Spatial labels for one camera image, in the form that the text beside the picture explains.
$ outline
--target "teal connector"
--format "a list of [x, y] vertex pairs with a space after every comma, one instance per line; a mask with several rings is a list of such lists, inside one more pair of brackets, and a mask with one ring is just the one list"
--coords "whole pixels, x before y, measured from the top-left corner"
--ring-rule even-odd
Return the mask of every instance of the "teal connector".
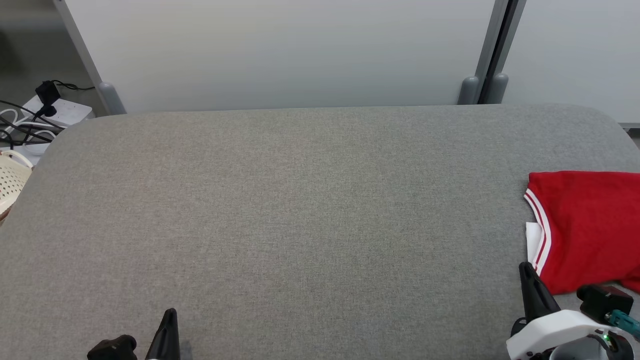
[[611, 311], [611, 315], [607, 314], [606, 319], [611, 325], [628, 332], [636, 341], [640, 341], [640, 322], [636, 319], [620, 310]]

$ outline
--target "white wall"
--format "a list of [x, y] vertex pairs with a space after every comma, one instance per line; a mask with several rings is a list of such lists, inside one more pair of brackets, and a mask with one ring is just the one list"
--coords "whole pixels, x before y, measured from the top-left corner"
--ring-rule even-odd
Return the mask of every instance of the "white wall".
[[566, 102], [640, 124], [640, 2], [529, 0], [503, 103]]
[[493, 0], [65, 0], [128, 112], [454, 104]]

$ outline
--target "perforated plastic basket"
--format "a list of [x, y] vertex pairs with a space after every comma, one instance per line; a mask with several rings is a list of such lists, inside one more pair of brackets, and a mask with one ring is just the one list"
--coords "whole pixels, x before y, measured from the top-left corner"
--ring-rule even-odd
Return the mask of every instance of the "perforated plastic basket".
[[31, 175], [33, 165], [18, 152], [5, 150], [0, 154], [0, 220], [2, 220], [22, 191]]

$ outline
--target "gray fabric surface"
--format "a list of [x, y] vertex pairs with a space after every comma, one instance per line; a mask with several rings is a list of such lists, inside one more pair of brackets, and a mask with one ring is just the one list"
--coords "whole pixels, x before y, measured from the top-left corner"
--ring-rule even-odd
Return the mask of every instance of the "gray fabric surface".
[[506, 358], [527, 175], [568, 169], [640, 152], [560, 105], [89, 120], [0, 228], [0, 358], [143, 358], [168, 307], [194, 360]]

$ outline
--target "gray bracket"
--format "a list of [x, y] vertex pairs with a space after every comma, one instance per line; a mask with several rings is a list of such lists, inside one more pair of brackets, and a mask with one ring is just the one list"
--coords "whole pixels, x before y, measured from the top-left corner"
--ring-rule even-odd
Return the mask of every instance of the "gray bracket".
[[502, 103], [502, 97], [504, 91], [507, 90], [507, 83], [509, 83], [509, 76], [507, 74], [496, 74], [488, 86], [489, 89], [486, 93], [485, 104], [500, 104]]
[[102, 94], [102, 98], [107, 105], [109, 114], [121, 115], [127, 113], [127, 110], [125, 110], [122, 105], [122, 101], [120, 101], [120, 97], [116, 92], [116, 88], [113, 87], [113, 84], [103, 81], [98, 85], [98, 90], [100, 90], [100, 93]]
[[462, 81], [458, 105], [471, 105], [476, 103], [476, 94], [480, 87], [480, 80], [476, 76], [469, 76]]

